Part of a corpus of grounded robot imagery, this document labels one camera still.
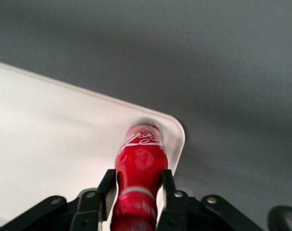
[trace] gray floor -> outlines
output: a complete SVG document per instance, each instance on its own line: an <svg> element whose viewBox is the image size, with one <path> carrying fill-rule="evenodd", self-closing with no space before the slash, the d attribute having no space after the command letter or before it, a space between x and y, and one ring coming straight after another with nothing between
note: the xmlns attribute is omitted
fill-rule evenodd
<svg viewBox="0 0 292 231"><path fill-rule="evenodd" d="M0 0L0 61L179 119L197 198L292 206L292 0Z"/></svg>

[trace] white tray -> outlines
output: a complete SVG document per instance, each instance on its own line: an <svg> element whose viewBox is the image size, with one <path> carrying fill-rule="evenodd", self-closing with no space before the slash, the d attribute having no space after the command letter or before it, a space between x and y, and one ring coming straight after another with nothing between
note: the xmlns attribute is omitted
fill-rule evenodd
<svg viewBox="0 0 292 231"><path fill-rule="evenodd" d="M0 226L46 197L97 187L142 117L160 122L174 173L185 134L172 116L0 63Z"/></svg>

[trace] black cable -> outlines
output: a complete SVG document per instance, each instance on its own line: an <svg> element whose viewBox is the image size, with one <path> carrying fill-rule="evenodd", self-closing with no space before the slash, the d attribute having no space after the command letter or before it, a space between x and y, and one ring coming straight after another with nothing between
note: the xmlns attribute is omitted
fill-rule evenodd
<svg viewBox="0 0 292 231"><path fill-rule="evenodd" d="M292 231L287 224L287 219L292 220L292 207L277 206L268 214L268 226L271 231Z"/></svg>

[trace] bolt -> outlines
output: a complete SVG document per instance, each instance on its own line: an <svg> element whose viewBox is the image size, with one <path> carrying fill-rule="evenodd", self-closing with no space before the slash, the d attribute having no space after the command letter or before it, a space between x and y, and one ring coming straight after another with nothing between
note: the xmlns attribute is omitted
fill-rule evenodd
<svg viewBox="0 0 292 231"><path fill-rule="evenodd" d="M61 198L60 197L52 200L51 204L54 205L54 204L58 204L59 202L61 202Z"/></svg>
<svg viewBox="0 0 292 231"><path fill-rule="evenodd" d="M89 193L87 193L86 197L87 197L87 198L91 198L91 197L93 197L94 195L95 195L95 192L89 192Z"/></svg>
<svg viewBox="0 0 292 231"><path fill-rule="evenodd" d="M215 204L215 203L217 203L217 200L214 197L208 197L207 202L209 204Z"/></svg>
<svg viewBox="0 0 292 231"><path fill-rule="evenodd" d="M176 191L176 192L174 192L174 196L175 197L183 197L184 194L181 191Z"/></svg>

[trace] red bottle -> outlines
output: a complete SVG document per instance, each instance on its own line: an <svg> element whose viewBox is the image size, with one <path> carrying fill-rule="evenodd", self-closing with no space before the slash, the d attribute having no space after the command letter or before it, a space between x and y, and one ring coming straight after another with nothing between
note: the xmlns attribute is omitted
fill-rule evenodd
<svg viewBox="0 0 292 231"><path fill-rule="evenodd" d="M154 231L156 197L168 162L163 135L152 120L131 126L115 160L119 194L111 231Z"/></svg>

